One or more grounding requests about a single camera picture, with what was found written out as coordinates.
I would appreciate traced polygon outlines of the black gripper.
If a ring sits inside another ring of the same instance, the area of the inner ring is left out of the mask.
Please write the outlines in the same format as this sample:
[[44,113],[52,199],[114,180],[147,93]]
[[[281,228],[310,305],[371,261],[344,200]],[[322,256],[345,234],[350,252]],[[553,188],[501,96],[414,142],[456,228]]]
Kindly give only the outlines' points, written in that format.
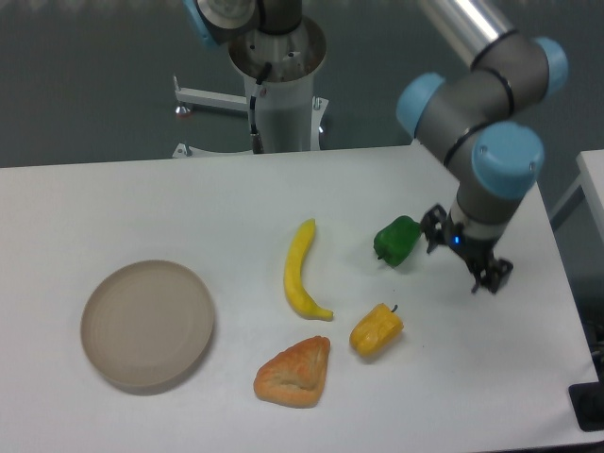
[[447,245],[463,260],[475,278],[472,294],[480,288],[496,294],[507,283],[513,264],[494,256],[494,247],[501,237],[501,224],[481,222],[460,207],[452,207],[446,212],[440,204],[435,204],[423,215],[420,230],[428,243],[428,254],[438,246]]

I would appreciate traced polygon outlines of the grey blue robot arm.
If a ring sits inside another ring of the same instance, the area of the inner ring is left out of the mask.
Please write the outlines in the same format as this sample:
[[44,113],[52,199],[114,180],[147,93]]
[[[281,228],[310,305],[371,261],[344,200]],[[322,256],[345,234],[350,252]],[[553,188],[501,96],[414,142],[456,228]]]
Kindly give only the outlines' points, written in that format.
[[[308,151],[313,79],[327,53],[322,29],[298,1],[188,1],[185,11],[207,46],[226,45],[243,77],[243,108],[256,154]],[[528,39],[487,1],[424,1],[421,9],[468,66],[449,83],[427,73],[396,104],[396,118],[459,183],[452,206],[435,206],[420,229],[445,246],[477,288],[495,293],[512,272],[494,249],[544,163],[544,147],[513,115],[557,92],[568,77],[557,42]]]

